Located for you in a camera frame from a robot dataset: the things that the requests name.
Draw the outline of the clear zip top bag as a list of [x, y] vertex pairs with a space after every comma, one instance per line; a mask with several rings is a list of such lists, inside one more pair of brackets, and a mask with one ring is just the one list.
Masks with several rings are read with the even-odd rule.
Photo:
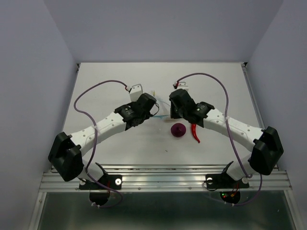
[[156, 99], [158, 111], [154, 114], [154, 117], [169, 120], [170, 119], [170, 103], [166, 102], [166, 100], [162, 99], [154, 90], [151, 91], [152, 96]]

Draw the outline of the purple onion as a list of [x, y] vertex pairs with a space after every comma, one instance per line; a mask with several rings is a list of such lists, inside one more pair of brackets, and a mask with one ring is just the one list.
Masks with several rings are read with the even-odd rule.
[[182, 123], [175, 123], [174, 125], [172, 125], [170, 131], [174, 137], [180, 138], [185, 135], [186, 127]]

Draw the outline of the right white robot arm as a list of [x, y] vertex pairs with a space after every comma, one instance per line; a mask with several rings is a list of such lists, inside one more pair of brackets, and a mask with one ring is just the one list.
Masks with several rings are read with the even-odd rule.
[[255, 173], [270, 175], [283, 154], [280, 137], [275, 128], [253, 127], [227, 117], [213, 105], [195, 103], [184, 89], [177, 89], [169, 95], [171, 118], [183, 118], [192, 125], [213, 130], [229, 137], [231, 144], [239, 143], [250, 155], [227, 164], [220, 174], [206, 176], [210, 189], [231, 188], [242, 178]]

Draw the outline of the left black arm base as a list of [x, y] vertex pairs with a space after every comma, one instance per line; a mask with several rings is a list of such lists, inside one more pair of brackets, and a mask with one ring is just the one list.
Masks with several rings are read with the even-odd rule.
[[99, 163], [95, 163], [95, 171], [89, 169], [85, 178], [79, 179], [79, 189], [89, 192], [91, 205], [101, 209], [115, 207], [122, 203], [122, 175], [109, 174]]

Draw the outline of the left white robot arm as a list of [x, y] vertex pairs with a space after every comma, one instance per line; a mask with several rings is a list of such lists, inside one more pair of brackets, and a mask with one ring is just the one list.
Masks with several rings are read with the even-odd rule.
[[97, 144], [107, 138], [136, 127], [152, 117], [150, 111], [155, 105], [156, 99], [143, 93], [137, 101], [118, 107], [92, 126], [70, 135], [65, 132], [57, 134], [48, 160], [64, 181], [86, 179], [95, 188], [103, 188], [106, 185], [106, 172], [93, 162], [92, 157], [89, 160], [83, 157], [87, 152], [95, 151]]

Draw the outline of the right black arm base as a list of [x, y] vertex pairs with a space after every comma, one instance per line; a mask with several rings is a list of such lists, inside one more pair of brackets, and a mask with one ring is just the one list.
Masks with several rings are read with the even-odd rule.
[[233, 164], [233, 161], [227, 164], [221, 173], [207, 174], [202, 186], [208, 191], [216, 191], [222, 189], [220, 192], [221, 199], [231, 205], [237, 205], [241, 199], [241, 192], [239, 189], [249, 188], [248, 179], [234, 180], [227, 173], [226, 170]]

